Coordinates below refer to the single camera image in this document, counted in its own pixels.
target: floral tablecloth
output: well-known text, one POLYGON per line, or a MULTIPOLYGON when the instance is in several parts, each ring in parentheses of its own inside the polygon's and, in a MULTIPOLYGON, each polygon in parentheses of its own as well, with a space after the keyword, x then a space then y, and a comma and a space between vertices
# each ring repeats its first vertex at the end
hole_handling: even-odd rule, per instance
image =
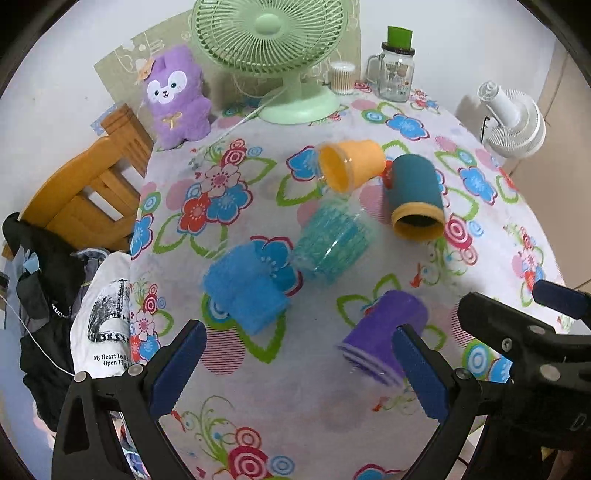
POLYGON ((508 361, 463 332, 454 307, 479 291, 568 330, 570 319, 531 296, 540 278, 563 282, 544 232, 495 159, 420 90, 393 104, 358 85, 325 120, 284 127, 255 118, 207 147, 244 115, 224 112, 208 139, 156 151, 148 166, 132 240, 133 360, 149 360, 189 319, 207 326, 203 358, 160 422, 196 478, 376 480, 408 469, 437 423, 408 384, 379 385, 335 346, 383 293, 405 290, 429 308, 423 338, 432 348, 478 378, 502 381, 508 361), (345 139, 372 139, 389 161, 429 158, 447 225, 427 245, 397 238, 382 190, 389 180, 373 179, 355 195, 379 225, 377 239, 322 287, 303 280, 290 252, 318 207, 313 146, 345 139), (255 337, 202 289, 209 265, 246 242, 291 299, 255 337))

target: dark teal cup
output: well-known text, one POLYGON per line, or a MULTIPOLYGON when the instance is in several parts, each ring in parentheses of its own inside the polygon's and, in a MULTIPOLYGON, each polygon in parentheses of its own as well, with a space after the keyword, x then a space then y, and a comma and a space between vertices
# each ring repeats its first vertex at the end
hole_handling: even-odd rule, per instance
POLYGON ((394 232, 417 242, 441 237, 445 214, 433 164, 420 155, 402 155, 392 162, 390 175, 392 189, 386 189, 386 197, 394 232))

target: purple cup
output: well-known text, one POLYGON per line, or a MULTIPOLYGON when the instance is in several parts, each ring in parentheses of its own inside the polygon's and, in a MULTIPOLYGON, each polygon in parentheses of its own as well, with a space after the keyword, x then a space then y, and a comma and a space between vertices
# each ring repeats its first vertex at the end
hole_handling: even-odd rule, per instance
POLYGON ((386 292, 372 311, 337 346, 347 360, 385 385, 402 385, 404 371, 396 360, 392 335, 409 324, 419 335, 429 312, 421 300, 399 290, 386 292))

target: screw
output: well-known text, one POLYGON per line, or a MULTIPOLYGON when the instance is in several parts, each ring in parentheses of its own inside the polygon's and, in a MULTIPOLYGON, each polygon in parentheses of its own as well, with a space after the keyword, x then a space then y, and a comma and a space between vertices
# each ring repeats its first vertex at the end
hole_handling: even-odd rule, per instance
POLYGON ((558 370, 554 365, 544 364, 540 367, 540 373, 542 377, 546 380, 550 380, 551 382, 556 382, 560 379, 560 370, 558 370))
POLYGON ((530 325, 530 331, 537 333, 538 335, 543 335, 546 333, 546 330, 544 330, 541 326, 539 325, 530 325))
POLYGON ((472 374, 465 368, 456 368, 454 372, 460 380, 468 380, 472 377, 472 374))
POLYGON ((127 369, 127 373, 132 377, 137 377, 143 371, 144 367, 142 364, 133 364, 127 369))
POLYGON ((511 340, 510 338, 506 338, 505 340, 503 340, 501 347, 504 352, 509 352, 513 347, 513 340, 511 340))
POLYGON ((74 375, 74 382, 76 382, 76 383, 83 382, 84 380, 86 380, 87 375, 88 374, 86 372, 78 372, 76 375, 74 375))

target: orange cup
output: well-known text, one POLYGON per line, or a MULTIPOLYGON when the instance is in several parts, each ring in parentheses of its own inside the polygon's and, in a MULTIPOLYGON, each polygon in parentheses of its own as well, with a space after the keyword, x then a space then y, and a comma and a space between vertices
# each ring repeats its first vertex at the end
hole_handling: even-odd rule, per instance
POLYGON ((320 180, 338 193, 352 193, 386 168, 386 155, 373 140, 326 143, 316 150, 320 180))

